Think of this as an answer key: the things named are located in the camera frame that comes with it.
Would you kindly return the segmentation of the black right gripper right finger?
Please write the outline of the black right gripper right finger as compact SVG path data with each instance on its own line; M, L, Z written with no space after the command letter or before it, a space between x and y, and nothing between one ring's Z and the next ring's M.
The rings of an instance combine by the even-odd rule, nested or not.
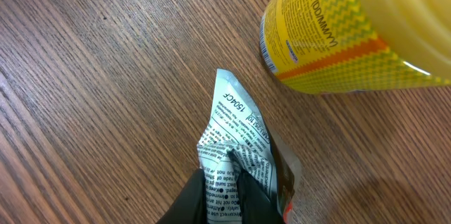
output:
M285 223L259 183L247 171L238 176L237 191L243 224Z

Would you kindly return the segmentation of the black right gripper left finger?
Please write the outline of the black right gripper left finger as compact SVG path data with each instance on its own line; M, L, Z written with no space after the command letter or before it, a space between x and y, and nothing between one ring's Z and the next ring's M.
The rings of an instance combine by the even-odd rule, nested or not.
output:
M193 172L179 195L157 224L206 224L204 171Z

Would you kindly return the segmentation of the yellow lidded jar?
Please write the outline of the yellow lidded jar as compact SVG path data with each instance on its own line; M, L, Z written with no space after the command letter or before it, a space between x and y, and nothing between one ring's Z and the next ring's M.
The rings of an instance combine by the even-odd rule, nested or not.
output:
M260 48L308 94L447 86L450 0L270 0Z

